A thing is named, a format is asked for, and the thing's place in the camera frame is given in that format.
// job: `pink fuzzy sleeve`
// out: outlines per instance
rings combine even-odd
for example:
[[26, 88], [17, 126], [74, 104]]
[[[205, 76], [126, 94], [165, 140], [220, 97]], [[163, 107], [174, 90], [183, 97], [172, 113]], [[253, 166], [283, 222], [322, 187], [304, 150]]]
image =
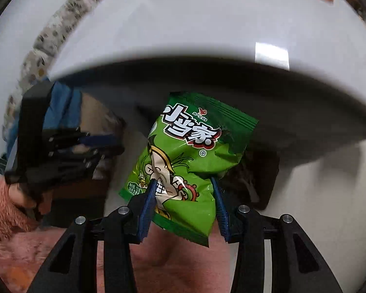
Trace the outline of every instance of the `pink fuzzy sleeve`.
[[4, 177], [0, 177], [0, 239], [8, 239], [18, 231], [32, 231], [38, 226], [37, 221], [28, 218], [12, 204], [8, 188]]
[[[19, 232], [0, 241], [0, 277], [12, 293], [25, 293], [65, 229]], [[104, 292], [103, 243], [98, 245], [98, 293]]]

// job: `patterned fabric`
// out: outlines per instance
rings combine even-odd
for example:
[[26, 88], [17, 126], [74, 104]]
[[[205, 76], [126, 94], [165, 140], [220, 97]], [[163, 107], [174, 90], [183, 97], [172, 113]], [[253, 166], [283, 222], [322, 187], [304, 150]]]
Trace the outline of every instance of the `patterned fabric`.
[[100, 0], [67, 0], [50, 18], [38, 35], [33, 49], [24, 59], [19, 83], [9, 96], [4, 115], [2, 136], [8, 140], [9, 130], [19, 113], [23, 94], [36, 83], [42, 81], [58, 54], [60, 47], [75, 29], [81, 18], [96, 7]]

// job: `metal screw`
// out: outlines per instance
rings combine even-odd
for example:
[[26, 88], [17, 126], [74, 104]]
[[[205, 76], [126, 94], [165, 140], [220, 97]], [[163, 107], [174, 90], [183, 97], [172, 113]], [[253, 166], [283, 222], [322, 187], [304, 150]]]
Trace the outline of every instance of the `metal screw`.
[[293, 222], [293, 217], [291, 217], [290, 215], [283, 215], [282, 220], [285, 223], [292, 223]]
[[246, 214], [247, 212], [249, 212], [251, 209], [247, 206], [247, 205], [240, 205], [238, 207], [238, 211], [242, 212], [244, 214]]
[[122, 206], [118, 208], [118, 213], [121, 215], [126, 215], [130, 211], [129, 207]]
[[78, 216], [74, 222], [77, 223], [78, 225], [82, 225], [83, 223], [85, 223], [86, 219], [84, 216]]

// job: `green snack bag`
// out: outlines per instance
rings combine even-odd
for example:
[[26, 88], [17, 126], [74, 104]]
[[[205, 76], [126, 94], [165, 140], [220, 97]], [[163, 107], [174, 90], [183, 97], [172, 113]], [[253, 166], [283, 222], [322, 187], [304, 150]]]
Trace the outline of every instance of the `green snack bag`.
[[172, 94], [120, 195], [129, 200], [156, 179], [153, 221], [208, 246], [215, 219], [210, 177], [239, 163], [256, 124], [256, 119], [205, 95]]

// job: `cartoon face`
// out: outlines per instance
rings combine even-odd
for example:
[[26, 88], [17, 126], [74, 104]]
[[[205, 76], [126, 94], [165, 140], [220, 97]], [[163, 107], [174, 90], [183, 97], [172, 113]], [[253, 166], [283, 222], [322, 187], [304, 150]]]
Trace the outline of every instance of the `cartoon face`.
[[152, 164], [145, 165], [146, 174], [150, 179], [157, 180], [156, 201], [157, 207], [165, 210], [163, 203], [168, 199], [183, 200], [187, 199], [187, 193], [179, 186], [184, 186], [184, 180], [180, 176], [175, 176], [168, 168], [166, 162], [158, 153], [151, 153]]

